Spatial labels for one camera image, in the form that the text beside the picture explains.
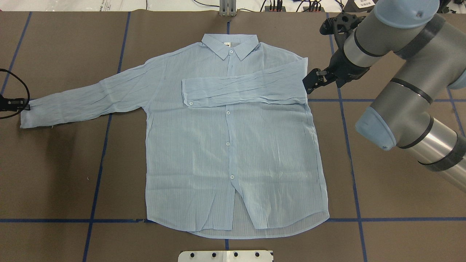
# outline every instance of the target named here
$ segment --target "white paper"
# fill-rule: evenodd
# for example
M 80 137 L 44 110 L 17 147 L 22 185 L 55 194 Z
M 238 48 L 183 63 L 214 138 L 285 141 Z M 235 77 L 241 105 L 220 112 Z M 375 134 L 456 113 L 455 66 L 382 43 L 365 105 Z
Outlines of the white paper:
M 354 0 L 354 3 L 359 8 L 371 7 L 375 5 L 374 1 L 372 0 Z

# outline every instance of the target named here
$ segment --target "button-up shirt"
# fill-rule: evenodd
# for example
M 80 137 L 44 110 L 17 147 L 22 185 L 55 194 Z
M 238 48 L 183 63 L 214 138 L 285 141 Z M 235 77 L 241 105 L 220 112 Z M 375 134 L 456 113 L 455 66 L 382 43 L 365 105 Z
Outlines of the button-up shirt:
M 21 128 L 142 107 L 149 220 L 212 238 L 289 236 L 329 218 L 306 70 L 307 58 L 255 35 L 206 34 L 94 85 L 31 101 Z

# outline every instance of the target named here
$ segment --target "shirt placket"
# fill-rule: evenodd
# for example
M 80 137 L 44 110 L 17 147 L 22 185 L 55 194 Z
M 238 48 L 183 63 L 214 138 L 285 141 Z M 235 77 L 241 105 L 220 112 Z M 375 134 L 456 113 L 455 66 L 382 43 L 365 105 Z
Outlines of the shirt placket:
M 231 48 L 228 51 L 228 76 L 235 76 L 236 74 L 236 66 L 239 63 L 239 58 L 235 54 L 235 51 L 233 48 Z M 233 185 L 233 187 L 241 194 L 242 190 L 240 188 L 239 184 L 239 179 L 240 177 L 238 176 L 237 173 L 237 163 L 236 163 L 236 143 L 238 142 L 236 139 L 236 134 L 235 134 L 235 122 L 234 122 L 234 111 L 235 106 L 234 105 L 226 105 L 225 106 L 225 117 L 226 117 L 226 124 L 228 126 L 228 137 L 229 140 L 226 141 L 225 145 L 228 147 L 228 157 L 229 157 L 229 176 L 230 176 L 230 181 Z

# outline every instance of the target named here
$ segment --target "folded sleeve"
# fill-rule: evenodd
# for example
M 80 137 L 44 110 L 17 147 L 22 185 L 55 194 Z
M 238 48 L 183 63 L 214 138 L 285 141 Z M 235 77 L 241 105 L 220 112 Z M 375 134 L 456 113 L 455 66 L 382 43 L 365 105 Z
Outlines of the folded sleeve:
M 184 103 L 189 107 L 216 107 L 226 104 L 262 102 L 307 103 L 302 79 L 308 59 L 248 75 L 200 77 L 182 80 Z
M 162 56 L 154 57 L 96 84 L 31 100 L 31 110 L 21 112 L 21 128 L 84 121 L 145 107 L 159 87 L 165 64 Z

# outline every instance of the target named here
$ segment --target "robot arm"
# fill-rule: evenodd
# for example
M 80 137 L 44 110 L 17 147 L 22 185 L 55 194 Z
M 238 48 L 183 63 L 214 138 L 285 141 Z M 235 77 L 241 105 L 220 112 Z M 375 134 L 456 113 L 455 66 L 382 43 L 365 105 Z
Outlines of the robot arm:
M 466 192 L 466 138 L 426 112 L 444 88 L 466 86 L 466 34 L 437 15 L 438 7 L 438 0 L 378 1 L 373 12 L 346 32 L 344 43 L 337 40 L 339 50 L 329 67 L 312 70 L 303 82 L 308 93 L 333 81 L 341 87 L 362 77 L 390 51 L 405 59 L 356 130 L 383 150 L 398 146 L 407 151 Z M 356 20 L 345 13 L 332 19 L 347 24 Z M 329 24 L 331 20 L 322 25 L 321 33 Z

